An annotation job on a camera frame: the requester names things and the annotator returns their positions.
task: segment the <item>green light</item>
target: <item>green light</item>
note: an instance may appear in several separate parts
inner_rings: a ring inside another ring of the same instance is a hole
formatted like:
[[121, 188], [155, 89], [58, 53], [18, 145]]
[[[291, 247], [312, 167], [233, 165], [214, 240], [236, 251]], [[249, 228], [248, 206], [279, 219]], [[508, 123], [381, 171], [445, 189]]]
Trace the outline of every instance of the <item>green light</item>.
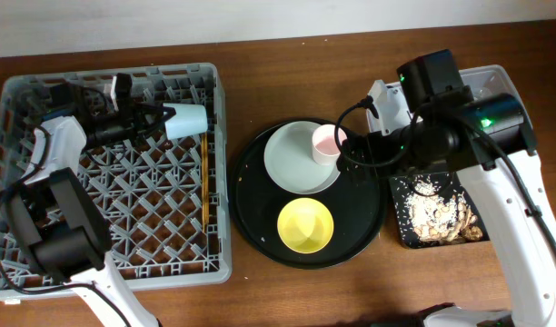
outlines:
[[480, 120], [480, 124], [482, 124], [482, 127], [486, 128], [486, 127], [492, 125], [492, 121], [488, 118], [484, 118], [484, 119]]

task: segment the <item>gray bin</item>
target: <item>gray bin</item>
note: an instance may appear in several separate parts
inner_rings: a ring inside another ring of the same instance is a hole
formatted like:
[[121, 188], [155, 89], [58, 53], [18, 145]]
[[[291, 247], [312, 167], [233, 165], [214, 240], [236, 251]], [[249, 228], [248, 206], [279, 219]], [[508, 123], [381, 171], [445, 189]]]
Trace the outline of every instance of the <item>gray bin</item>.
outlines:
[[[11, 77], [4, 84], [0, 102], [0, 191], [21, 177], [29, 163], [34, 137], [21, 122], [24, 116], [42, 110], [49, 101], [45, 88], [70, 82], [104, 92], [117, 73], [133, 77], [135, 101], [206, 107], [210, 223], [206, 233], [202, 233], [199, 135], [168, 141], [161, 134], [136, 148], [128, 141], [105, 147], [95, 158], [103, 164], [112, 164], [109, 167], [99, 167], [83, 155], [78, 179], [104, 218], [112, 223], [116, 267], [133, 291], [225, 282], [232, 273], [225, 177], [225, 95], [212, 64]], [[102, 105], [98, 94], [88, 96], [93, 104]], [[49, 213], [49, 223], [60, 215]], [[28, 270], [3, 215], [0, 215], [0, 254], [8, 276], [18, 285], [26, 288], [52, 285], [49, 278]], [[26, 297], [0, 290], [0, 301], [71, 294], [65, 291]]]

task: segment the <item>wooden stick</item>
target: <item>wooden stick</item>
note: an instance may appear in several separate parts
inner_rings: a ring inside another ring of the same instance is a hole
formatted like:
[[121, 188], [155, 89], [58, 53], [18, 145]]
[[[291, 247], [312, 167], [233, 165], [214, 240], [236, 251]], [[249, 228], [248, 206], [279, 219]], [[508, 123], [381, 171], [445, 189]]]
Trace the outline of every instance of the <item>wooden stick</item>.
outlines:
[[202, 134], [202, 225], [204, 233], [209, 223], [209, 168], [207, 164], [207, 132]]

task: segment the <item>white wall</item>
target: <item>white wall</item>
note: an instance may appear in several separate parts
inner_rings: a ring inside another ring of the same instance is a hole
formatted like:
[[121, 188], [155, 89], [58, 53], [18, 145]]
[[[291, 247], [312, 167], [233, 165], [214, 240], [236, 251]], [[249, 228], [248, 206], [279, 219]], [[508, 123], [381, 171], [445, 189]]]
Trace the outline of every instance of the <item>white wall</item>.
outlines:
[[556, 19], [556, 0], [0, 0], [0, 56]]

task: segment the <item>table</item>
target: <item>table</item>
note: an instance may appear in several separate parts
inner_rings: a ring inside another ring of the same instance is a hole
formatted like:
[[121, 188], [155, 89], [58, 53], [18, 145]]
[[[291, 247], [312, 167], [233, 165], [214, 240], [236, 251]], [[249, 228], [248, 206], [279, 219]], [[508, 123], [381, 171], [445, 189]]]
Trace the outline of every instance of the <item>table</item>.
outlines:
[[[263, 129], [296, 116], [333, 120], [362, 99], [375, 79], [396, 81], [399, 65], [443, 48], [453, 51], [461, 69], [487, 64], [506, 69], [536, 130], [556, 215], [556, 21], [0, 58], [0, 92], [4, 80], [18, 74], [210, 62], [226, 92], [231, 162]], [[350, 115], [348, 122], [367, 130], [363, 113]], [[510, 307], [490, 243], [407, 250], [399, 243], [391, 206], [389, 211], [372, 244], [339, 266], [303, 271], [274, 263], [233, 227], [228, 282], [136, 296], [164, 326], [362, 325], [442, 302], [478, 310]], [[72, 297], [0, 303], [0, 325], [100, 322]]]

